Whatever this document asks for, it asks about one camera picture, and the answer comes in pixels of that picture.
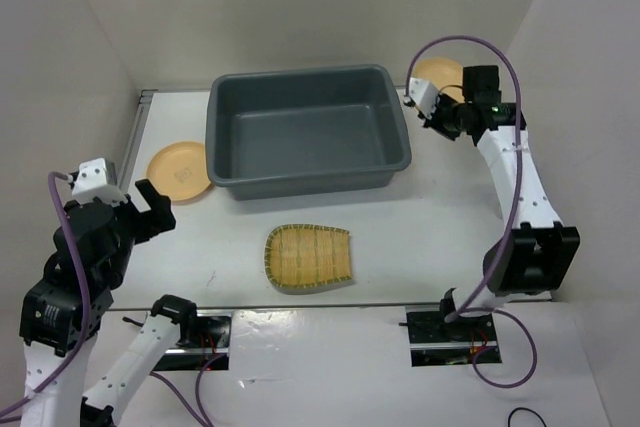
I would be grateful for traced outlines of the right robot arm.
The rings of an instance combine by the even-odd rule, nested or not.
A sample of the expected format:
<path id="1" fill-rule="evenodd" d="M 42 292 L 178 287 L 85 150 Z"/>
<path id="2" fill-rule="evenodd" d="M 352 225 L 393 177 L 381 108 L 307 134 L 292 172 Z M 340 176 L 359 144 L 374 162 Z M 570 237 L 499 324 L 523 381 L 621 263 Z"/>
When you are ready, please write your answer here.
<path id="1" fill-rule="evenodd" d="M 504 220 L 502 237 L 486 252 L 478 287 L 459 295 L 449 289 L 440 302 L 438 328 L 463 338 L 473 317 L 527 295 L 557 290 L 580 245 L 580 234 L 552 207 L 539 177 L 519 102 L 505 102 L 499 70 L 464 67 L 456 100 L 426 78 L 412 78 L 409 97 L 426 128 L 454 141 L 471 138 L 494 183 Z"/>

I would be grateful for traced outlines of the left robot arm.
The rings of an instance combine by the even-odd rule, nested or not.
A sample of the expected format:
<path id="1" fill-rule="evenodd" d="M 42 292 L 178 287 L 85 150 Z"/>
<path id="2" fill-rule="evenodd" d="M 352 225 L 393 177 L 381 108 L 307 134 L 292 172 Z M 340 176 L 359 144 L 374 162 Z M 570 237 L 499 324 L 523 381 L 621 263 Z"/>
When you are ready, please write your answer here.
<path id="1" fill-rule="evenodd" d="M 136 182 L 148 210 L 130 196 L 93 197 L 63 204 L 49 187 L 60 226 L 42 279 L 25 295 L 19 335 L 26 360 L 23 426 L 116 426 L 167 349 L 193 343 L 199 334 L 196 305 L 165 294 L 152 306 L 136 337 L 91 388 L 85 375 L 112 293 L 124 281 L 134 246 L 171 231 L 170 199 L 147 180 Z"/>

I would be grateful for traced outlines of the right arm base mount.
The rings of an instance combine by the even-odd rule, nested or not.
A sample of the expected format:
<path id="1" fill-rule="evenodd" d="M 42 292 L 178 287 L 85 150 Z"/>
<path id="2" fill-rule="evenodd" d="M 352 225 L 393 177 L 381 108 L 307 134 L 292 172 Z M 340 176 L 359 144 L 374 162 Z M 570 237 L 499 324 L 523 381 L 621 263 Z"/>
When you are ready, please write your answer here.
<path id="1" fill-rule="evenodd" d="M 407 308 L 398 322 L 408 337 L 413 367 L 500 364 L 498 338 L 493 317 L 481 315 L 446 323 L 435 308 Z"/>

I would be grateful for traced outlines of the yellow bear plate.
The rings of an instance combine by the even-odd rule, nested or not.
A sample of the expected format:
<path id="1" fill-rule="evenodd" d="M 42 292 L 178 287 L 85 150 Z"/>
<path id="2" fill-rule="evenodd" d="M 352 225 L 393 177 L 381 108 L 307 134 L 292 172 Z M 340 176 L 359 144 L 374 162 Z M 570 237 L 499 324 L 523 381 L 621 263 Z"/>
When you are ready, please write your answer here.
<path id="1" fill-rule="evenodd" d="M 414 78 L 431 82 L 441 93 L 463 102 L 462 93 L 463 66 L 454 60 L 433 57 L 419 60 L 412 71 Z"/>
<path id="2" fill-rule="evenodd" d="M 195 200 L 213 186 L 206 168 L 205 145 L 181 141 L 162 148 L 150 160 L 146 178 L 172 202 Z"/>

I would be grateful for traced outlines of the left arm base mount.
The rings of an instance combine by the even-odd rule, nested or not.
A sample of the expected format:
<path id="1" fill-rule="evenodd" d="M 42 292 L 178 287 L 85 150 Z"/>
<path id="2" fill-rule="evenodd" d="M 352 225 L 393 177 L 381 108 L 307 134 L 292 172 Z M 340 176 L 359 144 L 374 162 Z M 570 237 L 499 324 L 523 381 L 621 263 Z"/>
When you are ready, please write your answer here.
<path id="1" fill-rule="evenodd" d="M 231 317 L 226 315 L 198 316 L 194 333 L 188 340 L 168 349 L 158 361 L 157 372 L 199 371 L 205 364 L 207 370 L 227 370 L 231 339 Z"/>

